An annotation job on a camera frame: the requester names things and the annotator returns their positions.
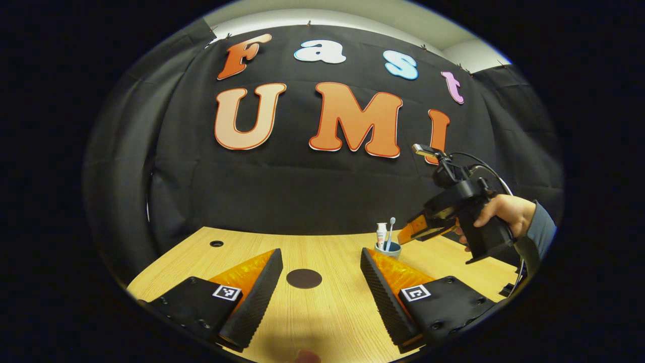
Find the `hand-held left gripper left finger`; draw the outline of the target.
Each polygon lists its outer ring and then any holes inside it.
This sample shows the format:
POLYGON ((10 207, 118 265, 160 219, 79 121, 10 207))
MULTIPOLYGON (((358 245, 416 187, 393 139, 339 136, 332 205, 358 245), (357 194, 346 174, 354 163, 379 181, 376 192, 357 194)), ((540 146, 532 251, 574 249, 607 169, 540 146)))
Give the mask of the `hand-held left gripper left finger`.
POLYGON ((282 271, 281 249, 269 250, 207 280, 190 276, 138 303, 200 340, 242 352, 260 326, 282 271))

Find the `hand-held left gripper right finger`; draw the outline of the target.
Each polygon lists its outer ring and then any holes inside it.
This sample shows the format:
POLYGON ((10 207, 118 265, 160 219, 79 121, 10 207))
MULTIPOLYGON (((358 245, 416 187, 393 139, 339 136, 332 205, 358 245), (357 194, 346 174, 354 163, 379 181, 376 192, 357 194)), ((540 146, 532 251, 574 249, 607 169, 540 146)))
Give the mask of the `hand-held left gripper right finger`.
POLYGON ((454 340, 495 306, 454 276, 431 278, 368 248, 361 252, 361 271, 385 330, 401 353, 454 340))

